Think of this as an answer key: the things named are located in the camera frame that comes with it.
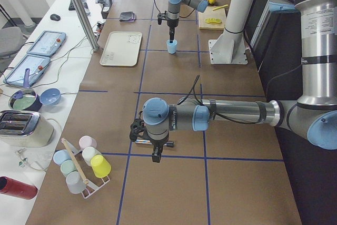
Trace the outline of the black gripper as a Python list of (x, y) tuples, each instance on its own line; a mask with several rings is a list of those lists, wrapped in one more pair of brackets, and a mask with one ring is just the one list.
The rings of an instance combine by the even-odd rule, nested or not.
[(174, 41), (174, 35), (175, 35), (175, 28), (178, 26), (179, 24), (179, 18), (176, 19), (170, 19), (167, 18), (167, 25), (169, 27), (169, 43), (173, 43)]
[(154, 140), (151, 141), (151, 143), (153, 144), (152, 162), (155, 163), (160, 163), (164, 146), (167, 146), (169, 148), (174, 147), (173, 141)]

